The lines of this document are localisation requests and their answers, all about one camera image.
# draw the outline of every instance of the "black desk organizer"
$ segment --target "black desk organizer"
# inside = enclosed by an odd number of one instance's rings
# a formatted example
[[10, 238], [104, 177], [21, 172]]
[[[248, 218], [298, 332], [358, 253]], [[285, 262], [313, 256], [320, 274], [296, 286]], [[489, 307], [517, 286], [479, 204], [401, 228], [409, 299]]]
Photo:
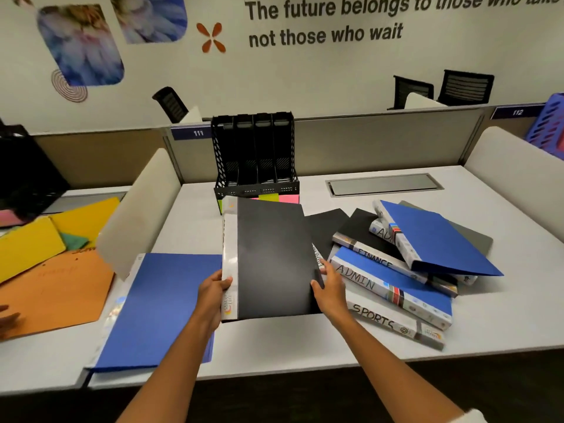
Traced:
[[217, 200], [300, 193], [292, 113], [222, 115], [211, 121]]
[[22, 125], [0, 120], [0, 210], [32, 221], [70, 186]]

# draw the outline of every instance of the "spiral design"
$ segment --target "spiral design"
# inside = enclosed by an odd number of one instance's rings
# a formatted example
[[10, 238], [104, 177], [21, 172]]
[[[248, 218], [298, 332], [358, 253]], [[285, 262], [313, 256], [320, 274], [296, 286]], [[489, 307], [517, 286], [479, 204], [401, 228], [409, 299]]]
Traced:
[[71, 86], [60, 70], [51, 73], [51, 83], [55, 90], [66, 100], [81, 103], [88, 98], [88, 89], [85, 86]]

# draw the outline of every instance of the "blue flower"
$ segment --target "blue flower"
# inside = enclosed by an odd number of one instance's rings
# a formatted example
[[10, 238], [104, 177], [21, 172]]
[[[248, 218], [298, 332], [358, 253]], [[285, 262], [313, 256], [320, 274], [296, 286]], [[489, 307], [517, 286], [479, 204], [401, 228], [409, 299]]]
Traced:
[[39, 11], [37, 25], [69, 85], [122, 81], [120, 53], [99, 5], [46, 7]]
[[188, 19], [184, 0], [111, 0], [128, 43], [180, 40]]

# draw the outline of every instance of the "dark floor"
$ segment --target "dark floor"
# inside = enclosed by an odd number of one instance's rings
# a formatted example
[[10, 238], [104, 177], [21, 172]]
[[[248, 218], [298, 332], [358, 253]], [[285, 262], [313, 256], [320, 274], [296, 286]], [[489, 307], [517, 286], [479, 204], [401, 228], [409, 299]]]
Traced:
[[[564, 350], [414, 362], [412, 367], [489, 423], [564, 422]], [[0, 398], [1, 423], [117, 419], [137, 389]], [[360, 368], [196, 383], [188, 422], [391, 422]]]

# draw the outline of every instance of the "mesh chair back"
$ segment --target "mesh chair back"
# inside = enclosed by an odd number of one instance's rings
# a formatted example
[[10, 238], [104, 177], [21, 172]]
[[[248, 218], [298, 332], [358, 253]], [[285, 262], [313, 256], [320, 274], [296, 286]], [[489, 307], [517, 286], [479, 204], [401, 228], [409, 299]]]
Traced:
[[411, 92], [418, 93], [426, 98], [433, 99], [434, 86], [430, 83], [418, 82], [409, 78], [394, 76], [395, 78], [395, 96], [394, 110], [402, 110], [405, 108], [407, 95]]
[[172, 123], [180, 123], [188, 114], [188, 109], [170, 86], [163, 87], [153, 95], [153, 99], [157, 101]]
[[441, 94], [437, 101], [449, 106], [487, 104], [490, 101], [494, 78], [490, 74], [445, 70]]

